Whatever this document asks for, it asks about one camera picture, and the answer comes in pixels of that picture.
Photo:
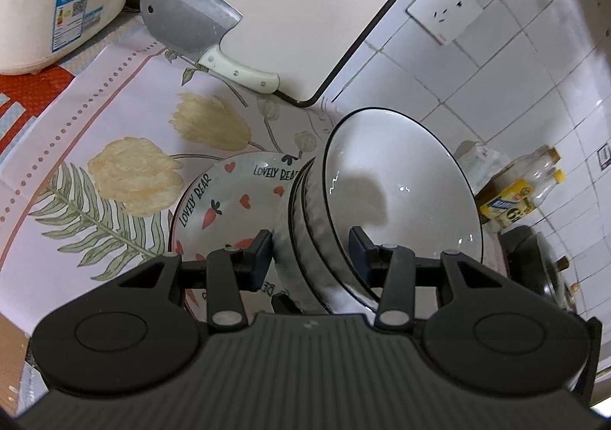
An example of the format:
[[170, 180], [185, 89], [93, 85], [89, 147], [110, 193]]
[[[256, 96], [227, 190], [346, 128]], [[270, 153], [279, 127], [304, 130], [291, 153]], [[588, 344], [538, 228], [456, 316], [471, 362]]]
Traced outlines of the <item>floral table cloth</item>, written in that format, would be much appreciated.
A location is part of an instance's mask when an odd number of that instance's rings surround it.
[[1, 312], [48, 312], [165, 251], [185, 188], [247, 152], [314, 155], [335, 119], [193, 67], [141, 21], [92, 61], [1, 158]]

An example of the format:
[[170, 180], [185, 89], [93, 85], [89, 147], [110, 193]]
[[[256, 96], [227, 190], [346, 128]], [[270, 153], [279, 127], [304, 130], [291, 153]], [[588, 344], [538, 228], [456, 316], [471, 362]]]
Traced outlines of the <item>white bowl dark rim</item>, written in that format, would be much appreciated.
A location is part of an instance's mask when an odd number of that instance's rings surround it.
[[321, 229], [321, 224], [314, 227], [307, 215], [306, 185], [313, 165], [299, 184], [295, 207], [296, 238], [302, 262], [314, 287], [333, 314], [363, 314], [372, 320], [377, 304], [369, 293], [351, 280], [352, 273], [347, 269], [342, 252], [316, 240], [317, 237], [324, 237], [326, 231]]
[[296, 179], [293, 182], [289, 191], [287, 202], [287, 233], [288, 233], [288, 251], [292, 258], [293, 265], [285, 264], [284, 274], [287, 276], [287, 290], [290, 291], [293, 301], [300, 307], [304, 314], [332, 314], [333, 310], [323, 301], [321, 294], [314, 287], [314, 284], [307, 275], [307, 269], [302, 262], [302, 256], [299, 252], [295, 230], [295, 207], [299, 184], [304, 180], [304, 176], [310, 170], [314, 163], [311, 159], [304, 163], [300, 171], [297, 173]]
[[376, 244], [419, 257], [445, 250], [483, 257], [474, 195], [451, 152], [404, 113], [354, 110], [333, 128], [302, 192], [311, 238], [330, 283], [321, 291], [333, 312], [374, 313], [379, 297], [348, 251], [359, 226]]

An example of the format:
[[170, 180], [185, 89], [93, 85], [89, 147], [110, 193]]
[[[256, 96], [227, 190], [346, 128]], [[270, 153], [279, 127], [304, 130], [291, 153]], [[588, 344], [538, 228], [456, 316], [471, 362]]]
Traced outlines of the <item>white wall socket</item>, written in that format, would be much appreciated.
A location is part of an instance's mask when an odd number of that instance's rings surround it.
[[407, 14], [439, 44], [454, 42], [483, 13], [476, 0], [414, 0]]

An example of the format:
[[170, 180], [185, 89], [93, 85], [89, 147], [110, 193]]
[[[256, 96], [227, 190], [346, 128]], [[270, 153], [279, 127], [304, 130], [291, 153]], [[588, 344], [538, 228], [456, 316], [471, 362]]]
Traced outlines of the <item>carrot pattern white plate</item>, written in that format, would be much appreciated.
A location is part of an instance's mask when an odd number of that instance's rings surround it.
[[191, 183], [179, 202], [170, 248], [185, 260], [212, 251], [246, 249], [260, 230], [273, 230], [304, 160], [253, 152], [212, 166]]

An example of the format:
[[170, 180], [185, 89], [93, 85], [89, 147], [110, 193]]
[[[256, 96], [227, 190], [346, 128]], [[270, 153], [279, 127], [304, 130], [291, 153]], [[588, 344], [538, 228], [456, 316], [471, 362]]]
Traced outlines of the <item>yellow label bottle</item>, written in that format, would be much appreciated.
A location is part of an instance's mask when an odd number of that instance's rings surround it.
[[530, 215], [565, 179], [566, 176], [560, 169], [552, 169], [536, 182], [517, 179], [480, 205], [480, 215], [504, 230]]

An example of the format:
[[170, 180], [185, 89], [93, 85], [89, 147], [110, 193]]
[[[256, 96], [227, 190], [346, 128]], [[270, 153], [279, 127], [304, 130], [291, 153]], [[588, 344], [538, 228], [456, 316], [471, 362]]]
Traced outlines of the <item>clear oil bottle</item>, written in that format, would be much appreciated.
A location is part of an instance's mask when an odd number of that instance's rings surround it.
[[478, 205], [483, 205], [518, 180], [524, 180], [530, 185], [536, 184], [551, 175], [560, 159], [556, 148], [543, 145], [531, 154], [515, 159], [492, 176], [488, 183], [476, 192], [475, 201]]

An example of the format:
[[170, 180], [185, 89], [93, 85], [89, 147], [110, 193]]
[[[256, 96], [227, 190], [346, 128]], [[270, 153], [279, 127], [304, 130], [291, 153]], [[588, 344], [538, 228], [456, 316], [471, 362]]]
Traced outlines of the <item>black wok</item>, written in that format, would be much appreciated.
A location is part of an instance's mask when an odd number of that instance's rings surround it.
[[561, 309], [577, 312], [574, 293], [563, 277], [570, 262], [558, 257], [541, 233], [520, 225], [502, 233], [499, 243], [509, 279]]

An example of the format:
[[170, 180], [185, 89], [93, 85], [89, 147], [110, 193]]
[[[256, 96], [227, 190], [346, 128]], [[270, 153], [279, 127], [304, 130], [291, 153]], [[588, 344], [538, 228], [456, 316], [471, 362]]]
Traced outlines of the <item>red striped cloth mat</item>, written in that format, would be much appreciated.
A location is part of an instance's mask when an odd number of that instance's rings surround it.
[[74, 75], [59, 66], [38, 74], [1, 76], [1, 159], [73, 80]]

